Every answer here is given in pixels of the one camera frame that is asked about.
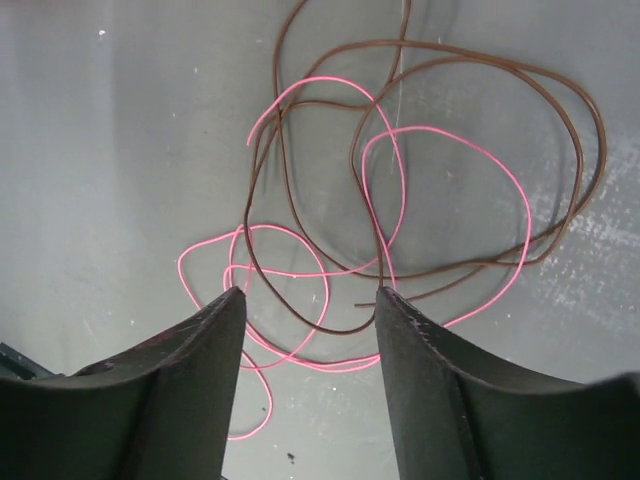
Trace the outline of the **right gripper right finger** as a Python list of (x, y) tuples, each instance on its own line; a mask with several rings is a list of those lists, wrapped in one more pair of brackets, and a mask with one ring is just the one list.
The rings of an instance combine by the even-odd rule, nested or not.
[(502, 359), (390, 288), (375, 326), (403, 479), (635, 479), (639, 376), (576, 383)]

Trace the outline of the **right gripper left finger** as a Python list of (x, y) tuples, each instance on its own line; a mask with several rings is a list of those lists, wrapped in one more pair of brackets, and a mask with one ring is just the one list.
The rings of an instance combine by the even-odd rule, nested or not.
[(218, 479), (246, 324), (231, 288), (72, 375), (1, 349), (5, 479)]

